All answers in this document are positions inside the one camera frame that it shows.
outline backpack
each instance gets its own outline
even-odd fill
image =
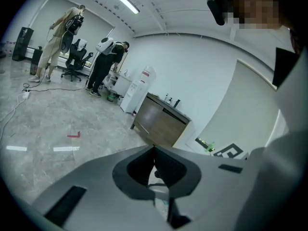
[[[96,50],[104,55],[116,55],[116,53],[112,52],[116,45],[122,46],[122,44],[115,42],[113,38],[104,38],[96,45]]]

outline hair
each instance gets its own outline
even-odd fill
[[[128,42],[123,42],[123,43],[125,43],[126,45],[127,45],[127,49],[129,48],[129,43]]]
[[[86,10],[86,6],[83,5],[83,4],[79,5],[78,8],[83,9],[83,10]]]

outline concrete floor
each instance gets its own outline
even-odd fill
[[[0,117],[16,106],[16,96],[31,77],[30,62],[0,59]],[[55,69],[51,82],[43,80],[37,90],[77,89],[86,78],[70,82]],[[31,92],[4,129],[0,163],[2,176],[12,193],[29,204],[47,187],[77,166],[97,157],[145,145],[137,129],[130,129],[134,117],[116,102],[96,98],[85,89]],[[0,123],[0,129],[11,115]],[[68,138],[77,135],[80,138]]]

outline power strip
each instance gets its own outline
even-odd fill
[[[30,92],[27,91],[23,94],[23,99],[28,99],[29,98],[29,95],[30,95]]]

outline office chair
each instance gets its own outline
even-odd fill
[[[65,65],[67,67],[67,70],[64,74],[61,74],[61,78],[63,78],[64,75],[70,75],[71,81],[73,82],[73,76],[79,79],[81,81],[81,78],[78,77],[79,72],[78,70],[82,70],[83,66],[86,64],[86,61],[93,56],[93,53],[89,53],[87,57],[83,58],[85,54],[87,53],[87,50],[84,48],[80,51],[78,51],[78,44],[80,42],[80,39],[77,40],[76,43],[72,44],[69,51],[69,57],[67,61],[65,62]]]

